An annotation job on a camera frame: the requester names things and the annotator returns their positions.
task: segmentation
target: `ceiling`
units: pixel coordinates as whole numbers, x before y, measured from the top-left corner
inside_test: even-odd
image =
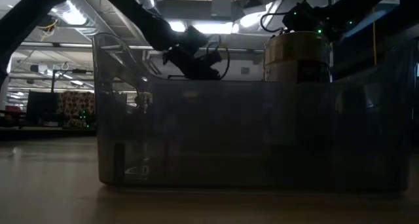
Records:
[[[0,0],[0,16],[5,15],[20,0]],[[129,45],[141,47],[144,52],[150,54],[150,61],[162,72],[161,77],[167,75],[180,75],[181,72],[173,64],[162,64],[161,55],[148,47],[138,28],[131,23],[118,9],[108,0],[70,0],[72,4],[83,13],[90,22],[86,26],[69,25],[60,18],[54,33],[45,35],[40,29],[34,29],[22,45],[12,56],[12,71],[10,72],[10,92],[28,92],[29,90],[48,91],[51,87],[51,75],[35,73],[30,70],[31,65],[46,65],[48,69],[86,69],[93,70],[93,57],[91,49],[91,35],[85,35],[86,29],[96,30],[98,33],[105,32],[116,35]],[[233,0],[237,4],[233,13],[243,14],[242,7],[246,0]],[[265,6],[272,2],[271,12],[283,12],[289,10],[301,0],[262,0]],[[308,0],[312,6],[325,6],[327,0]],[[185,24],[193,24],[197,21],[210,21],[211,0],[155,0],[156,8],[161,15],[169,21],[182,20]],[[275,16],[271,19],[269,27],[278,28],[283,26],[282,17]],[[262,51],[264,44],[271,37],[271,33],[261,30],[258,24],[248,28],[240,26],[238,33],[222,35],[223,42],[232,50],[230,70],[226,80],[260,81],[262,79]],[[64,43],[65,47],[51,43]],[[226,61],[214,66],[220,72],[224,72]],[[93,87],[92,75],[72,75],[73,81],[82,81],[86,84],[79,86],[72,84],[71,79],[62,77],[55,83],[58,90],[83,90],[91,91]]]

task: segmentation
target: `transparent plastic bin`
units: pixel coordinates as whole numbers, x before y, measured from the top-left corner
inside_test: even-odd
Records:
[[[333,84],[167,80],[136,51],[109,34],[94,38],[101,182],[406,188],[408,92],[385,71]],[[118,92],[137,92],[137,106]]]

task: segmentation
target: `wooden floor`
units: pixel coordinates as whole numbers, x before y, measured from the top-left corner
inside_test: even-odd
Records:
[[[0,223],[419,223],[419,157],[411,164],[398,198],[116,191],[98,180],[94,138],[0,143]]]

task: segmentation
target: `floor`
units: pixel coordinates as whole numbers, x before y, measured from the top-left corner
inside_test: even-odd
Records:
[[[377,196],[115,190],[98,180],[94,138],[0,143],[0,223],[417,223],[410,188]]]

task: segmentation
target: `plastic bin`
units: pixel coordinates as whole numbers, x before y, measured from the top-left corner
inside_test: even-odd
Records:
[[[400,60],[407,52],[394,56]],[[115,36],[94,38],[103,183],[406,188],[408,83],[386,71],[333,84],[167,80],[134,56]],[[395,61],[404,66],[393,71],[407,72],[416,62],[409,59]],[[120,100],[117,92],[129,92],[115,90],[120,80],[137,92],[136,107]]]

